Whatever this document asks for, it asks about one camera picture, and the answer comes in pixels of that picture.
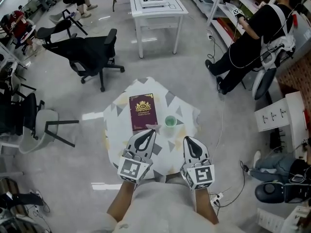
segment book cover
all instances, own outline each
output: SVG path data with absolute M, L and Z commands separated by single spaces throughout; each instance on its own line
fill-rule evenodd
M 154 95 L 144 94 L 130 97 L 133 131 L 146 130 L 146 124 L 157 125 Z

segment floor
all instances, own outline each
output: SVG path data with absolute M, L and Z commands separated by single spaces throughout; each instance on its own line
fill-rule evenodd
M 177 54 L 172 54 L 175 31 L 154 30 L 143 33 L 144 59 L 140 59 L 130 1 L 118 0 L 115 12 L 112 12 L 112 0 L 91 0 L 98 4 L 98 8 L 91 11 L 90 18 L 81 20 L 88 36 L 106 35 L 111 28 L 116 28 L 116 64 L 125 66 L 124 73 L 104 72 L 104 93 L 100 92 L 99 77 L 81 84 L 67 59 L 43 48 L 25 59 L 29 66 L 23 74 L 27 79 L 25 84 L 37 88 L 37 99 L 44 100 L 46 108 L 56 110 L 60 119 L 81 120 L 78 125 L 59 128 L 59 134 L 75 142 L 75 148 L 54 141 L 42 150 L 17 154 L 14 160 L 14 166 L 25 172 L 24 176 L 16 178 L 21 190 L 39 189 L 49 205 L 51 212 L 44 216 L 53 232 L 74 233 L 101 227 L 101 216 L 117 190 L 94 190 L 92 184 L 119 184 L 121 180 L 111 166 L 103 144 L 103 119 L 83 121 L 82 116 L 102 112 L 137 78 L 153 77 L 201 110 L 198 118 L 200 131 L 196 137 L 213 155 L 216 181 L 211 190 L 222 192 L 229 189 L 224 192 L 221 205 L 231 202 L 242 189 L 240 160 L 251 164 L 256 150 L 269 152 L 267 134 L 257 130 L 256 103 L 251 92 L 238 85 L 225 97 L 218 94 L 215 78 L 204 65 L 207 54 L 213 53 L 213 42 L 207 39 L 207 19 L 191 0 L 181 1 L 189 15 L 184 18 Z M 57 14 L 64 8 L 62 2 L 58 3 L 43 15 L 37 27 L 53 26 L 48 15 Z M 68 9 L 75 11 L 74 6 Z M 83 36 L 74 26 L 70 31 Z M 225 50 L 215 31 L 213 36 Z M 67 38 L 67 33 L 54 35 L 52 42 L 62 38 Z M 215 59 L 221 56 L 222 52 L 216 46 Z M 250 88 L 251 81 L 246 81 L 246 86 Z M 270 206 L 256 200 L 254 188 L 258 183 L 246 177 L 240 197 L 220 210 L 220 221 L 233 222 L 246 232 L 256 232 L 258 229 L 255 231 L 253 226 L 257 207 L 286 216 L 287 205 Z

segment hand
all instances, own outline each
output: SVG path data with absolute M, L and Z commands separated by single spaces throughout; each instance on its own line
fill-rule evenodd
M 239 19 L 238 19 L 238 23 L 239 23 L 239 24 L 242 24 L 244 21 L 245 21 L 245 20 L 244 20 L 244 17 L 239 17 Z

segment gold emblem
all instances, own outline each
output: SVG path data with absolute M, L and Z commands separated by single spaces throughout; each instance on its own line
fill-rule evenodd
M 140 101 L 139 104 L 136 104 L 136 112 L 140 111 L 149 111 L 151 110 L 151 106 L 149 102 L 146 103 L 146 101 Z

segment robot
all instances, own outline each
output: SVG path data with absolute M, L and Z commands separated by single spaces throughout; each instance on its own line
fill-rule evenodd
M 153 164 L 151 155 L 156 140 L 155 130 L 145 130 L 132 136 L 123 151 L 118 167 L 121 179 L 138 184 Z M 215 181 L 207 147 L 190 136 L 184 138 L 185 162 L 180 172 L 191 190 L 209 187 Z

